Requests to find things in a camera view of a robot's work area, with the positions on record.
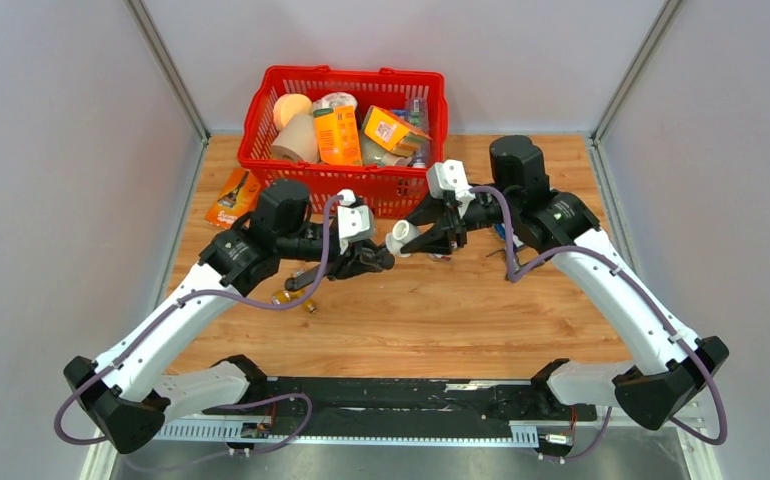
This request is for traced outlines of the orange round sponge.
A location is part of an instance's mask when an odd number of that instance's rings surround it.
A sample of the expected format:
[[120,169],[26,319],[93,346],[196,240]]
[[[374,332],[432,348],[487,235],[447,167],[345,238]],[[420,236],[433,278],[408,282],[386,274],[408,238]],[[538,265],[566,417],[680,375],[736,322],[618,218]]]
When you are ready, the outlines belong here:
[[280,96],[272,111],[273,124],[278,131],[283,130],[290,120],[298,115],[309,115],[312,111],[312,100],[304,95],[298,93],[286,93]]

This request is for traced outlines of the white tape roll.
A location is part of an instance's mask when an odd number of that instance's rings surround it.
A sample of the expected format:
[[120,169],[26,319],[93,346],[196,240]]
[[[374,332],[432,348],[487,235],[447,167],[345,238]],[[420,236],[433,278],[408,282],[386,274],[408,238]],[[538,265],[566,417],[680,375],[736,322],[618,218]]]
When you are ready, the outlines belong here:
[[332,92],[324,95],[312,104],[312,111],[322,109],[336,109],[339,107],[350,106],[353,109],[358,108],[358,100],[348,92]]

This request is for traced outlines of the steel grey faucet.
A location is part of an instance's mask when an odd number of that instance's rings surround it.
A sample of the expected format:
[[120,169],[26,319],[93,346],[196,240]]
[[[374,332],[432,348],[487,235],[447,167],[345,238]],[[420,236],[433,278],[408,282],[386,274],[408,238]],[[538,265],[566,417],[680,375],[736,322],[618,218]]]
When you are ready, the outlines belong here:
[[[522,251],[524,248],[526,248],[526,245],[515,245],[515,246],[512,248],[512,253],[513,253],[513,256],[514,256],[514,257],[517,257],[517,256],[518,256],[518,253],[519,253],[520,251]],[[487,258],[489,258],[489,257],[495,256],[495,255],[497,255],[497,254],[506,255],[506,252],[507,252],[506,248],[505,248],[505,247],[503,247],[503,248],[499,248],[499,249],[497,249],[497,250],[494,250],[494,251],[490,252],[489,254],[487,254],[487,255],[486,255],[486,257],[487,257]]]

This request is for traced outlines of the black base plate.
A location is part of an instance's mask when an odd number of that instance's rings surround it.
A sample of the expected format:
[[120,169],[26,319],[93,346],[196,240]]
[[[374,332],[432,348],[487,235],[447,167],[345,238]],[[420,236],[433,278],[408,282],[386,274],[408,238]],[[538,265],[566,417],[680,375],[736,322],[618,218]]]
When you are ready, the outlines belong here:
[[565,406],[527,380],[276,377],[244,402],[303,393],[314,410],[303,432],[320,437],[490,439],[513,422],[594,421],[592,406]]

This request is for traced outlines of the orange tall box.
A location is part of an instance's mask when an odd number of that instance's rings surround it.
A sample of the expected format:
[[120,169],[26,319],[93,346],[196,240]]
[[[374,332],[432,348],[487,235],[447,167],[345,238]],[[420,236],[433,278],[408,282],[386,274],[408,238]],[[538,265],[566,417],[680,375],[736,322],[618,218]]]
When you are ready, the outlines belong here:
[[313,112],[322,162],[337,166],[362,166],[363,160],[355,109],[350,106]]

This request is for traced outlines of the beige paper roll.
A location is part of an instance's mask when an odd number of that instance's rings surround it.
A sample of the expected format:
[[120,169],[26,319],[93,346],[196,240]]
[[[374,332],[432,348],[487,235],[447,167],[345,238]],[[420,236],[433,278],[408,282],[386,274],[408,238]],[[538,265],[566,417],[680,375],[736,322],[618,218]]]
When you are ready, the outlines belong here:
[[320,161],[314,117],[296,114],[279,132],[270,146],[274,159],[316,164]]

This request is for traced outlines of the orange razor box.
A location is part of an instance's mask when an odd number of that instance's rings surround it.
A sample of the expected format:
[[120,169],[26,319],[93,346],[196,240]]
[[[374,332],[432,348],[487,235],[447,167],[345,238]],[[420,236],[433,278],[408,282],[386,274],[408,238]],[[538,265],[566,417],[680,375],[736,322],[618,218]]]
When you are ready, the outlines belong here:
[[231,227],[254,208],[260,190],[259,181],[248,169],[235,168],[208,208],[205,221],[221,228]]

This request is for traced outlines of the red plastic shopping basket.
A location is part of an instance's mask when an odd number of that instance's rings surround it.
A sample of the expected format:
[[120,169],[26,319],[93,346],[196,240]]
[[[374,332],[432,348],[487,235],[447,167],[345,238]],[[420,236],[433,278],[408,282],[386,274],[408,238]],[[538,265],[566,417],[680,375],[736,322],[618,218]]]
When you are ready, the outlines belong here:
[[258,184],[307,185],[315,212],[351,189],[374,214],[400,218],[426,195],[443,158],[445,79],[429,71],[272,66],[243,123],[237,158]]

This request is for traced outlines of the orange yellow tilted box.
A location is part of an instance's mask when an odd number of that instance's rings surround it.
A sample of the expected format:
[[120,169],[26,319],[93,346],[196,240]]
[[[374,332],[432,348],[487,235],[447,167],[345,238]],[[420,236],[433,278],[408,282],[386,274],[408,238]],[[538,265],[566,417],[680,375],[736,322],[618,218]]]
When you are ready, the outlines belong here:
[[410,157],[431,137],[387,109],[370,106],[362,125],[362,133],[387,152]]

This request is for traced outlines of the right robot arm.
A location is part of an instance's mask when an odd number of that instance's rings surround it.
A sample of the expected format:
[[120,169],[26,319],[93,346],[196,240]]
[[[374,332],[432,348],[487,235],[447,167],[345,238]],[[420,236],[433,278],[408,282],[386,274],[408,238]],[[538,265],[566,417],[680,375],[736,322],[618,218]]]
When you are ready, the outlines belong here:
[[614,328],[631,354],[615,364],[560,359],[535,377],[534,410],[559,417],[570,405],[623,410],[657,430],[703,390],[728,358],[716,336],[701,337],[665,307],[626,264],[597,216],[576,195],[554,189],[542,150],[527,136],[508,135],[489,148],[493,180],[469,182],[463,164],[446,160],[426,174],[427,195],[386,238],[397,256],[449,255],[471,231],[504,230],[506,276],[522,279],[544,263],[571,279]]

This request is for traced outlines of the brass yellow faucet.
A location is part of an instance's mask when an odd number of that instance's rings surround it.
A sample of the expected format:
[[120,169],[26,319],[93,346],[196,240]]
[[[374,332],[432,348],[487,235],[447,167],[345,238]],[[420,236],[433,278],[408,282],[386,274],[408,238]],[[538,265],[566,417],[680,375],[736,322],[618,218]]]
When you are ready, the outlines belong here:
[[[286,289],[277,290],[272,294],[271,301],[275,305],[289,304],[289,303],[297,302],[299,299],[303,298],[305,295],[306,295],[305,289],[298,290],[298,291],[289,291]],[[317,312],[317,305],[311,299],[307,299],[304,302],[299,303],[298,306],[309,314],[314,314]]]

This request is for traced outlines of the white plastic pipe fitting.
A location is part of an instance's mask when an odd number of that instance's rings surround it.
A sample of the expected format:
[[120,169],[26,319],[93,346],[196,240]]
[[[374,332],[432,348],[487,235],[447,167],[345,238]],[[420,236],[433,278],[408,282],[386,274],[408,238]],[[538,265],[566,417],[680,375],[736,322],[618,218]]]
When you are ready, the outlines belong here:
[[397,221],[386,235],[385,246],[395,257],[407,258],[411,253],[403,253],[402,248],[421,235],[418,226],[407,220]]

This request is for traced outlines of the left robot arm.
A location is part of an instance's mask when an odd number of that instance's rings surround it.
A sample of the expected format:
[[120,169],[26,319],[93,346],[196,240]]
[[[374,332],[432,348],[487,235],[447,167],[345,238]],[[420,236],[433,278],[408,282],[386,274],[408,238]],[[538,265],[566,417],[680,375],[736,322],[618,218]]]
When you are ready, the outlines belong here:
[[260,411],[267,399],[261,371],[241,356],[211,368],[171,375],[168,366],[214,319],[275,275],[284,260],[315,268],[299,285],[313,292],[324,279],[348,279],[394,266],[372,237],[371,209],[350,190],[329,198],[323,219],[311,219],[308,187],[277,180],[255,208],[215,235],[175,291],[131,333],[95,358],[77,356],[64,368],[68,403],[78,405],[121,454],[146,445],[162,427],[211,408]]

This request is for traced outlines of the blue white razor box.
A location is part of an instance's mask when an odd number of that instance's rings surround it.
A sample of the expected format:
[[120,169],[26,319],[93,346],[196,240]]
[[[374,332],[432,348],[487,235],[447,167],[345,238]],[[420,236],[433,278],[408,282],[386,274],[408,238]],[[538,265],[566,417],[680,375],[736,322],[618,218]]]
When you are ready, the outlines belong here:
[[[502,223],[495,224],[492,227],[492,229],[495,231],[495,233],[500,237],[502,241],[506,240],[507,229],[504,224]],[[524,242],[517,236],[516,233],[512,234],[512,244],[515,250],[520,250],[524,247]]]

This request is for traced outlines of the clear plastic bottle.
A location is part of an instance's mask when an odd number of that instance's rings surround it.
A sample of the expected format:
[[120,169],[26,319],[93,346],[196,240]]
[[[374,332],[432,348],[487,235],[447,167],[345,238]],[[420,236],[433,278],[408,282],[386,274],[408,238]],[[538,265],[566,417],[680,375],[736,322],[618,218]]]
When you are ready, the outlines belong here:
[[405,110],[405,120],[414,128],[414,130],[407,135],[407,139],[417,146],[412,154],[410,166],[417,169],[426,169],[430,158],[427,102],[421,97],[410,98],[406,101]]

